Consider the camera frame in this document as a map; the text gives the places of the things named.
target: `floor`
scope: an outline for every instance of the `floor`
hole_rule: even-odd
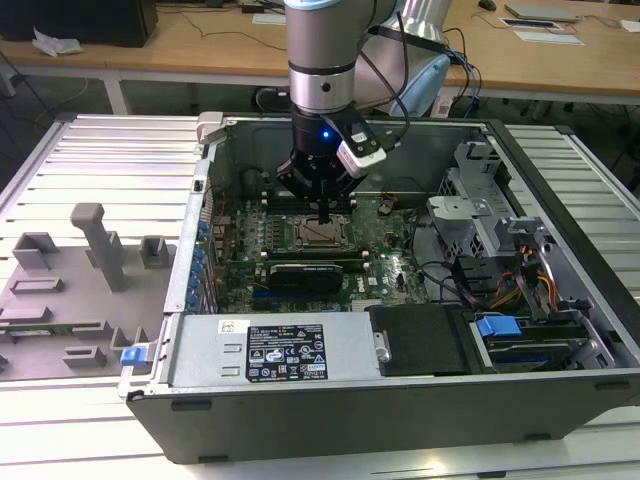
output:
[[[36,78],[29,83],[44,102],[56,113],[111,113],[102,83],[76,78]],[[22,161],[37,144],[51,123],[43,106],[24,82],[16,82],[17,94],[0,98],[0,189],[4,188]],[[158,82],[125,82],[125,92],[136,115],[190,115],[189,94],[185,84]],[[198,85],[199,111],[250,112],[254,87]],[[463,99],[452,111],[452,117],[462,116],[468,100]],[[533,120],[533,107],[523,100],[483,99],[472,118],[497,118],[509,124],[568,125],[580,139],[607,165],[611,166],[625,150],[632,133],[640,127],[640,110],[626,114],[622,106],[592,106],[575,104],[572,112],[564,105],[553,104],[546,116]],[[640,165],[623,154],[615,170],[628,184],[634,167]]]

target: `motherboard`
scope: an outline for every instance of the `motherboard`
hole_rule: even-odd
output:
[[[429,301],[408,246],[414,211],[359,198],[346,215],[276,215],[259,201],[214,217],[220,313],[346,312]]]

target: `paper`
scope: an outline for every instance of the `paper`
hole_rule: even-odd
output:
[[[286,25],[287,17],[278,13],[256,13],[253,23],[257,25]]]
[[[75,38],[59,39],[50,37],[44,33],[40,33],[35,28],[33,29],[33,33],[36,35],[36,38],[31,41],[33,46],[52,57],[57,57],[65,53],[80,53],[83,51],[80,42]]]
[[[563,45],[584,45],[574,35],[555,35],[553,33],[540,33],[540,32],[513,32],[518,35],[525,42],[540,42],[540,43],[561,43]]]
[[[629,20],[620,20],[620,25],[627,32],[638,33],[640,32],[640,22],[631,22]]]

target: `aluminum extrusion table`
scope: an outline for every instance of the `aluminum extrusion table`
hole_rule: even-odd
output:
[[[137,244],[150,231],[176,243],[200,147],[194,117],[80,115],[55,123],[0,195],[0,282],[22,232],[48,230],[84,244],[73,204],[105,204],[105,225]],[[511,133],[606,260],[640,300],[640,205],[570,133],[512,126]],[[528,213],[528,199],[512,185]],[[560,441],[411,452],[180,466],[169,462],[118,397],[117,377],[0,382],[0,478],[636,479],[640,408],[598,417]],[[300,432],[304,441],[305,432]]]

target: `warning label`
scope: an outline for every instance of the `warning label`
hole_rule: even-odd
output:
[[[250,382],[328,379],[322,325],[249,327],[246,372]]]

